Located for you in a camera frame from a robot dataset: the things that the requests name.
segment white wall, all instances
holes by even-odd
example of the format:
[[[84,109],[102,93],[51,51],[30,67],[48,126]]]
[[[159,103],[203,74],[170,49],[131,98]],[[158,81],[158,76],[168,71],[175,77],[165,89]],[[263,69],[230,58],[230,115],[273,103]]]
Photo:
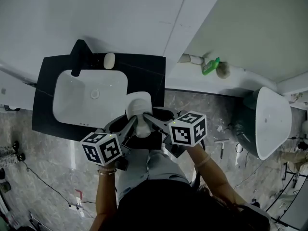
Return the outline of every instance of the white wall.
[[[286,79],[277,84],[281,95],[290,95],[308,90],[308,72],[293,78]]]
[[[35,90],[34,87],[0,71],[0,104],[32,110]]]
[[[308,71],[308,0],[218,0],[186,53],[281,81]]]
[[[163,55],[182,2],[0,0],[0,67],[36,81],[43,58],[77,39],[94,52]]]
[[[164,51],[168,76],[217,0],[184,0]]]
[[[221,79],[216,71],[204,76],[201,66],[191,63],[177,63],[166,77],[166,88],[190,90],[214,94],[244,97],[251,91],[268,87],[277,92],[277,85],[265,77],[242,68],[230,66],[230,76]]]

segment sink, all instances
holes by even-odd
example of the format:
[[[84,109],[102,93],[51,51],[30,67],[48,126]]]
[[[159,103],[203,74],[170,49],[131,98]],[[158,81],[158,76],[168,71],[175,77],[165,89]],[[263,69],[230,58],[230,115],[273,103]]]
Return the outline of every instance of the sink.
[[[55,88],[52,111],[59,122],[103,128],[125,114],[128,79],[124,73],[82,70],[74,77],[71,72],[62,72]]]
[[[265,160],[288,139],[292,112],[285,97],[262,87],[235,108],[231,123],[241,146]]]

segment white sink basin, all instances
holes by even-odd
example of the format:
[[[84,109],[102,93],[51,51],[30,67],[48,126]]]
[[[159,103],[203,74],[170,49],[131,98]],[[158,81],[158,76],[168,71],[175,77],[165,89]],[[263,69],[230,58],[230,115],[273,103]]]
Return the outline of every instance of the white sink basin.
[[[288,139],[291,126],[292,113],[287,99],[262,87],[256,110],[256,144],[261,160],[267,159]]]
[[[128,80],[115,70],[82,70],[78,77],[71,70],[57,80],[53,115],[63,123],[103,128],[125,114]]]

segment bracelet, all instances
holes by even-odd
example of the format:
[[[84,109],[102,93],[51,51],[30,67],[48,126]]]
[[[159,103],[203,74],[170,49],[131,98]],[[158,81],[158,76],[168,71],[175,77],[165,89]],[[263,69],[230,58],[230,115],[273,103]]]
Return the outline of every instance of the bracelet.
[[[103,171],[106,171],[106,172],[112,172],[115,170],[115,168],[107,168],[107,167],[104,167],[104,166],[101,166],[99,170],[103,170]]]
[[[100,170],[97,170],[97,172],[98,172],[99,175],[113,175],[113,174],[116,173],[116,169],[114,169],[112,172],[109,172],[109,173],[102,173],[102,172],[100,172]]]
[[[210,160],[210,158],[211,158],[211,155],[207,155],[207,157],[206,157],[201,163],[199,163],[199,164],[197,164],[197,165],[195,165],[195,166],[196,166],[197,168],[203,166],[204,164],[207,163],[208,160]]]

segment green bottle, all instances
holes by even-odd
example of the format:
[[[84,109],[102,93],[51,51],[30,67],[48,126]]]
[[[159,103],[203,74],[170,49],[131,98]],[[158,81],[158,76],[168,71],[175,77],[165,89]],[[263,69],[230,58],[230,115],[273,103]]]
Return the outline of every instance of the green bottle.
[[[218,64],[220,62],[220,58],[216,58],[216,60],[211,60],[207,63],[207,65],[202,67],[202,74],[203,75],[208,75],[211,73],[213,70],[215,70],[218,67]]]

